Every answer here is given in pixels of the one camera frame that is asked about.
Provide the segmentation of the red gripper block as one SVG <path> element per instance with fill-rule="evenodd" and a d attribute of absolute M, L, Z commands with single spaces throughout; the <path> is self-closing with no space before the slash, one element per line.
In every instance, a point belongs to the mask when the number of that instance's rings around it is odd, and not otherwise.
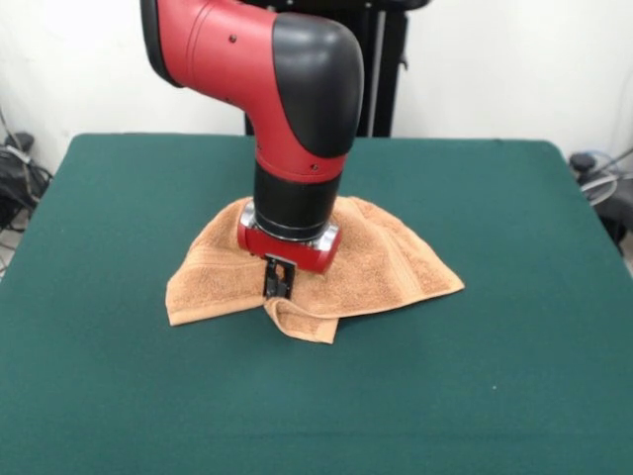
<path fill-rule="evenodd" d="M 312 273 L 326 272 L 338 251 L 341 230 L 334 223 L 328 223 L 325 230 L 312 240 L 292 241 L 273 237 L 256 224 L 254 202 L 248 200 L 238 220 L 237 241 L 242 249 L 266 260 L 263 296 L 290 299 L 296 267 Z"/>

